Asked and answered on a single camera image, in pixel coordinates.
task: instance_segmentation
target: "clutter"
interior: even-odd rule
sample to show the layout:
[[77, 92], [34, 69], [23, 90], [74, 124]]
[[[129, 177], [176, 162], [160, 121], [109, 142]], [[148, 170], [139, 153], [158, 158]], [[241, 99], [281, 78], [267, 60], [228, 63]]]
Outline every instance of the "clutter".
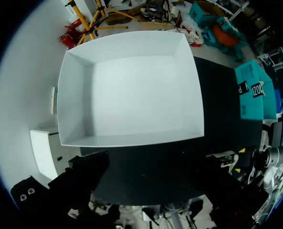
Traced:
[[137, 7], [134, 7], [133, 9], [128, 10], [128, 14], [130, 16], [133, 16], [133, 17], [137, 16], [141, 13], [141, 8], [144, 7], [144, 6], [146, 6], [146, 3], [139, 5]]
[[211, 26], [219, 16], [225, 17], [225, 14], [218, 6], [204, 1], [196, 1], [192, 4], [189, 15], [201, 27]]
[[275, 120], [276, 101], [272, 80], [251, 60], [235, 68], [242, 119]]
[[170, 0], [155, 0], [142, 7], [141, 13], [147, 21], [160, 19], [162, 22], [170, 22], [178, 17], [179, 10]]
[[170, 23], [147, 21], [142, 15], [140, 15], [139, 27], [141, 31], [150, 31], [150, 30], [165, 31], [165, 30], [172, 30], [175, 28], [175, 26]]
[[197, 47], [204, 43], [204, 39], [202, 36], [202, 29], [198, 26], [198, 24], [191, 18], [188, 13], [182, 12], [182, 22], [180, 23], [180, 28], [185, 28], [189, 33], [190, 37], [192, 37], [192, 45]]
[[246, 37], [226, 17], [219, 17], [212, 27], [205, 27], [202, 34], [206, 45], [220, 49], [235, 62], [244, 60], [241, 48], [248, 45]]
[[239, 42], [239, 40], [226, 32], [224, 32], [218, 24], [215, 24], [212, 28], [212, 32], [217, 39], [217, 41], [226, 46], [226, 47], [233, 47], [235, 44]]

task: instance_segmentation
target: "white cardboard box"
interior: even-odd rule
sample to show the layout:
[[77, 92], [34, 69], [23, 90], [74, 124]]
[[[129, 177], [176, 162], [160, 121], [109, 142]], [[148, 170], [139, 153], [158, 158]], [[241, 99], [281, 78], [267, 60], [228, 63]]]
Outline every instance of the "white cardboard box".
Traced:
[[198, 73], [181, 33], [120, 33], [68, 50], [57, 99], [64, 146], [138, 146], [204, 136]]

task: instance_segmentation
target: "black tabletop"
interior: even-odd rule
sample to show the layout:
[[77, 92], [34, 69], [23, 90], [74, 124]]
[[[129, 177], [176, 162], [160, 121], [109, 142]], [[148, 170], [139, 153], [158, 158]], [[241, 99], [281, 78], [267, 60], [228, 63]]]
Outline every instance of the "black tabletop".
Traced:
[[[149, 146], [107, 148], [110, 166], [94, 195], [122, 205], [154, 205], [202, 194], [192, 185], [180, 152], [207, 155], [259, 146], [262, 121], [240, 119], [234, 69], [194, 58], [200, 79], [204, 137]], [[102, 148], [81, 148], [82, 155]]]

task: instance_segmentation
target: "cable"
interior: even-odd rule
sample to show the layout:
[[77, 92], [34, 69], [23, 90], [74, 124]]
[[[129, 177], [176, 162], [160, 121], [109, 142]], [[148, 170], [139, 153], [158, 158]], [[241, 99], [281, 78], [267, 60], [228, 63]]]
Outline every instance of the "cable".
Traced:
[[193, 221], [192, 223], [193, 223], [193, 225], [194, 225], [195, 229], [198, 229], [198, 228], [197, 228], [197, 226], [195, 225], [195, 222]]
[[172, 226], [172, 224], [170, 223], [169, 219], [165, 218], [166, 221], [170, 224], [171, 228], [174, 229], [174, 227]]

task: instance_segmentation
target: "blue container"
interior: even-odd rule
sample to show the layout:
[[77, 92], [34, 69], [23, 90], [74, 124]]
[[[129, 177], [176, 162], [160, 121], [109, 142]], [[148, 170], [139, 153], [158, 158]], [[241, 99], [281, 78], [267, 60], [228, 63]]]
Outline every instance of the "blue container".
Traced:
[[276, 100], [272, 80], [255, 61], [235, 68], [242, 119], [275, 120]]

